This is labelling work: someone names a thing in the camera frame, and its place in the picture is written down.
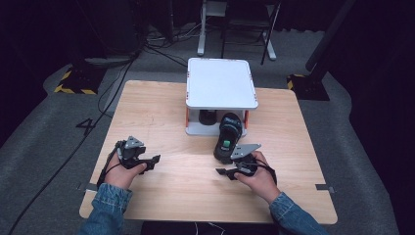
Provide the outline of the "black folding chair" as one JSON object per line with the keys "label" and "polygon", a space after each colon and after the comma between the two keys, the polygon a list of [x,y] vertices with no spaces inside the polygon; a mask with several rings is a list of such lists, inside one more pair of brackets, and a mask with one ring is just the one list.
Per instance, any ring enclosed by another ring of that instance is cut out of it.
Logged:
{"label": "black folding chair", "polygon": [[260,63],[263,64],[271,43],[279,6],[282,0],[226,0],[225,17],[221,29],[221,58],[224,58],[225,46],[242,45],[242,42],[228,41],[230,31],[256,31],[257,41],[261,40],[263,52]]}

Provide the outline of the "white metal stand leg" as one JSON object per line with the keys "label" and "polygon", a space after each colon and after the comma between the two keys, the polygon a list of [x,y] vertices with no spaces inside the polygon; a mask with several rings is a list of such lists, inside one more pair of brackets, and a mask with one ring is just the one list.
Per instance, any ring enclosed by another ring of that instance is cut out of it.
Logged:
{"label": "white metal stand leg", "polygon": [[275,61],[277,59],[277,55],[271,42],[271,35],[271,32],[266,31],[262,34],[262,38],[265,46],[265,54],[268,56],[270,61]]}
{"label": "white metal stand leg", "polygon": [[222,0],[202,0],[201,8],[201,23],[199,42],[197,48],[197,55],[201,57],[205,53],[206,45],[206,25],[208,17],[221,17],[225,16],[226,2]]}

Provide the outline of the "black slanted post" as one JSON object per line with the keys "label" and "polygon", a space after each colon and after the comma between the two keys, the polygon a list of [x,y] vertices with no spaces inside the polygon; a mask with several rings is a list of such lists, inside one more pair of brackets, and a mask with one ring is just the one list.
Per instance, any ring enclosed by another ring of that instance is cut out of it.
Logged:
{"label": "black slanted post", "polygon": [[348,12],[354,5],[356,0],[346,0],[340,10],[338,11],[337,15],[334,17],[333,21],[330,23],[328,29],[326,30],[324,36],[318,43],[317,47],[314,49],[313,53],[311,54],[310,58],[305,64],[305,68],[308,71],[314,71],[318,62],[323,56],[323,53],[329,47],[330,42],[334,38],[335,34],[337,33],[338,29],[342,25],[343,21],[345,20]]}

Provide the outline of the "grey tape strip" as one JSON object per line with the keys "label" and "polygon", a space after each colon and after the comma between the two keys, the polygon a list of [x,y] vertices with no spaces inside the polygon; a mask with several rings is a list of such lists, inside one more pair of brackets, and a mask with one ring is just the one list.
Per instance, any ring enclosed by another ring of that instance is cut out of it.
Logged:
{"label": "grey tape strip", "polygon": [[334,187],[329,186],[327,184],[315,184],[315,187],[318,191],[328,191],[331,194],[334,194],[336,192]]}
{"label": "grey tape strip", "polygon": [[76,186],[76,189],[78,191],[83,192],[83,193],[85,193],[86,191],[96,192],[97,191],[97,185],[96,184],[93,184],[93,183],[79,183]]}

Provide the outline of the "black yellow-striped stand base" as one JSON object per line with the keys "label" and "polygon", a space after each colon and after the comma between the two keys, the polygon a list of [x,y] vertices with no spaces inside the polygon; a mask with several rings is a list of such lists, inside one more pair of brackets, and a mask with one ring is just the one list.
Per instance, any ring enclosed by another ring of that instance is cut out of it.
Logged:
{"label": "black yellow-striped stand base", "polygon": [[54,92],[96,95],[106,72],[106,69],[79,70],[69,67]]}
{"label": "black yellow-striped stand base", "polygon": [[329,101],[329,95],[321,80],[314,80],[308,75],[290,74],[287,85],[299,100]]}

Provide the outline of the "black blue-strapped sandal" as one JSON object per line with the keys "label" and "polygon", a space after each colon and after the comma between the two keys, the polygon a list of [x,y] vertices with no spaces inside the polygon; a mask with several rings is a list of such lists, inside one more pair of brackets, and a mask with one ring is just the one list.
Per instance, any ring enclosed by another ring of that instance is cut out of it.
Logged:
{"label": "black blue-strapped sandal", "polygon": [[230,157],[243,133],[242,122],[233,113],[223,116],[219,125],[219,138],[215,145],[213,155],[221,163],[230,165]]}
{"label": "black blue-strapped sandal", "polygon": [[217,111],[216,110],[200,110],[199,122],[202,125],[214,125],[217,123]]}

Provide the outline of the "white two-tier shoe rack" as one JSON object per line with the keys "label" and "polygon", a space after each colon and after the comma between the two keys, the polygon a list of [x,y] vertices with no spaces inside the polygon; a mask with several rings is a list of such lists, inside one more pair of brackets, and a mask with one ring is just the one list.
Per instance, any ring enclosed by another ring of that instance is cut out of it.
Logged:
{"label": "white two-tier shoe rack", "polygon": [[[242,121],[245,136],[249,113],[258,107],[249,63],[244,60],[189,59],[186,106],[187,134],[218,136],[222,117],[234,113]],[[200,110],[216,111],[216,122],[202,124]]]}

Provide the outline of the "person's right hand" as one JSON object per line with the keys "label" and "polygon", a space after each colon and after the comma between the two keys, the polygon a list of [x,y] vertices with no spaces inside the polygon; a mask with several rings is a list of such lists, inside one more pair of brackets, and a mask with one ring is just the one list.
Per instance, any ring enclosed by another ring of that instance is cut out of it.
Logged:
{"label": "person's right hand", "polygon": [[272,173],[267,169],[268,164],[265,156],[260,151],[254,151],[252,155],[258,163],[255,174],[245,176],[237,172],[234,176],[237,180],[249,186],[256,195],[270,205],[281,194],[281,191],[275,183]]}

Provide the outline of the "person's left hand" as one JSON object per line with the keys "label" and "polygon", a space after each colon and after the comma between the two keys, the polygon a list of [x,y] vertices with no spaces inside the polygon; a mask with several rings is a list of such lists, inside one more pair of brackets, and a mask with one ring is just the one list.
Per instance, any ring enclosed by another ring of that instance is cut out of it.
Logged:
{"label": "person's left hand", "polygon": [[131,169],[123,167],[118,159],[117,154],[114,154],[108,165],[108,172],[104,182],[115,187],[127,190],[133,179],[146,169],[146,164],[139,164]]}

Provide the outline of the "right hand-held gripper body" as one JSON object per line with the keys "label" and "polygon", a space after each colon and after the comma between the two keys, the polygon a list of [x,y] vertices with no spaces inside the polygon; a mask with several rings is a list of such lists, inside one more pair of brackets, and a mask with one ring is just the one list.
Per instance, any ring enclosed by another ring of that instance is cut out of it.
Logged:
{"label": "right hand-held gripper body", "polygon": [[257,163],[253,151],[260,147],[260,144],[237,144],[230,159],[243,174],[255,174]]}

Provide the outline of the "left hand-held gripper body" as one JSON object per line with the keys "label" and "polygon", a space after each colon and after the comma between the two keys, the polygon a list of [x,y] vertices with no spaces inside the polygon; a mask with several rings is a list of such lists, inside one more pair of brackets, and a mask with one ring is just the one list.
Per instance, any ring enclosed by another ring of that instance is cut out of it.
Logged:
{"label": "left hand-held gripper body", "polygon": [[142,141],[129,136],[126,140],[118,142],[116,152],[121,165],[131,169],[143,163],[139,156],[146,152],[146,147]]}

